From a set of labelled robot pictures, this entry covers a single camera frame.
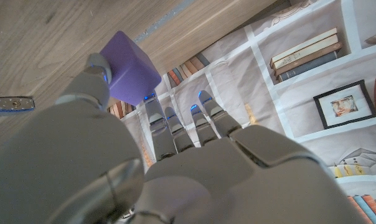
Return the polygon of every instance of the purple cube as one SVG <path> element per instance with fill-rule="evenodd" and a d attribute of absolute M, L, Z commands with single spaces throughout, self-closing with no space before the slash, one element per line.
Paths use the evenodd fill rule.
<path fill-rule="evenodd" d="M 138 105 L 161 82 L 149 57 L 122 31 L 118 31 L 101 50 L 110 64 L 110 95 Z"/>

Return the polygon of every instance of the blue led light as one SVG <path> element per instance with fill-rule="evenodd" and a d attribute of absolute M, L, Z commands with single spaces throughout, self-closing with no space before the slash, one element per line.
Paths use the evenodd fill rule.
<path fill-rule="evenodd" d="M 209 100 L 211 100 L 212 98 L 210 97 L 209 99 L 207 99 L 207 100 L 205 100 L 205 101 L 203 101 L 203 103 L 202 104 L 204 104 L 204 103 L 206 103 L 206 102 L 208 102 Z"/>
<path fill-rule="evenodd" d="M 172 118 L 172 117 L 174 117 L 175 116 L 175 114 L 173 114 L 173 115 L 171 115 L 170 117 L 168 117 L 167 119 L 170 119 L 170 118 Z"/>

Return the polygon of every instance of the black picture frame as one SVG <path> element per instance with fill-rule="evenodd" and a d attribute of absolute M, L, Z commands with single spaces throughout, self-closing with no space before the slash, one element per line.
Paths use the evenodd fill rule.
<path fill-rule="evenodd" d="M 357 118 L 357 119 L 352 119 L 350 121 L 345 121 L 345 122 L 342 122 L 342 123 L 339 123 L 339 124 L 333 124 L 333 125 L 328 126 L 326 118 L 325 118 L 325 115 L 324 115 L 324 112 L 323 112 L 322 107 L 321 107 L 321 103 L 319 102 L 319 99 L 323 98 L 325 96 L 329 96 L 329 95 L 331 95 L 333 93 L 337 93 L 339 91 L 345 90 L 347 88 L 350 88 L 350 87 L 353 87 L 353 86 L 357 86 L 357 85 L 359 85 L 360 89 L 362 90 L 362 94 L 363 94 L 364 98 L 367 101 L 369 110 L 371 111 L 371 115 L 364 116 L 364 117 Z M 345 125 L 345 124 L 354 123 L 354 122 L 357 122 L 357 121 L 363 121 L 365 119 L 376 117 L 376 109 L 375 109 L 375 106 L 372 103 L 372 100 L 370 99 L 368 91 L 367 91 L 367 89 L 365 87 L 365 80 L 359 80 L 357 82 L 354 82 L 354 83 L 351 83 L 351 84 L 348 84 L 348 85 L 336 88 L 334 90 L 327 91 L 327 92 L 325 92 L 323 94 L 320 94 L 318 96 L 314 96 L 313 98 L 314 98 L 315 104 L 317 106 L 317 110 L 318 110 L 319 116 L 321 117 L 321 121 L 322 121 L 322 125 L 324 126 L 324 129 L 335 128 L 335 127 L 342 126 L 342 125 Z"/>

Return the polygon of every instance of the printed bookshelf backdrop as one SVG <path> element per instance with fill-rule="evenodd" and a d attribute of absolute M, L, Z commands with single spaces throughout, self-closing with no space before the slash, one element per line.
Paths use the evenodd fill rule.
<path fill-rule="evenodd" d="M 368 206 L 376 215 L 376 112 L 362 116 L 376 111 L 376 44 L 364 42 L 375 35 L 376 1 L 304 1 L 225 36 L 163 74 L 155 90 L 196 146 L 189 108 L 200 105 L 197 94 L 206 90 L 243 127 L 262 125 L 307 147 L 349 200 L 368 205 L 371 197 Z M 361 80 L 364 89 L 337 91 Z M 338 94 L 325 98 L 324 114 L 352 122 L 325 129 L 314 97 L 332 90 Z M 367 97 L 357 98 L 362 90 Z M 148 169 L 155 160 L 143 104 L 121 121 L 141 146 Z"/>

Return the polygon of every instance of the stack of books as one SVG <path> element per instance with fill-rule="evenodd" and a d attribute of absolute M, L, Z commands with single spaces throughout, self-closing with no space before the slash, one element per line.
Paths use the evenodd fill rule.
<path fill-rule="evenodd" d="M 173 68 L 167 73 L 171 88 L 180 85 L 182 81 L 209 64 L 210 62 L 199 53 L 180 66 L 177 66 L 177 68 Z"/>
<path fill-rule="evenodd" d="M 119 101 L 108 108 L 108 112 L 121 119 L 127 114 L 133 112 L 136 109 L 135 106 L 123 101 Z"/>
<path fill-rule="evenodd" d="M 351 204 L 361 214 L 362 218 L 369 223 L 376 223 L 376 200 L 370 195 L 347 196 Z"/>
<path fill-rule="evenodd" d="M 270 66 L 275 72 L 275 78 L 283 82 L 337 59 L 342 46 L 335 27 L 273 57 Z"/>

